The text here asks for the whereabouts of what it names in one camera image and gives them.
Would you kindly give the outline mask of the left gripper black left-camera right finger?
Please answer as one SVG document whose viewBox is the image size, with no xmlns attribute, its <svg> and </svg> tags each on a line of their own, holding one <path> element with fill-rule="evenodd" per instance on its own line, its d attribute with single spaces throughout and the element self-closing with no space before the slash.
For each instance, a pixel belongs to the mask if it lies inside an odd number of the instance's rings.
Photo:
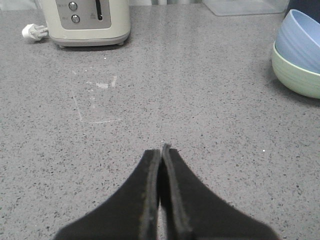
<svg viewBox="0 0 320 240">
<path fill-rule="evenodd" d="M 159 193 L 169 240 L 277 240 L 268 225 L 240 212 L 214 194 L 165 144 Z"/>
</svg>

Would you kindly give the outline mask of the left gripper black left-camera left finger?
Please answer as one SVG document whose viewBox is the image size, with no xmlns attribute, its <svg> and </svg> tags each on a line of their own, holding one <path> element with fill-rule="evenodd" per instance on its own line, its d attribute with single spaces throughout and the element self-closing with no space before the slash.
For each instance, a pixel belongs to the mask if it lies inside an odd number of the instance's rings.
<svg viewBox="0 0 320 240">
<path fill-rule="evenodd" d="M 161 153 L 146 150 L 125 183 L 103 204 L 63 227 L 56 240 L 155 240 Z"/>
</svg>

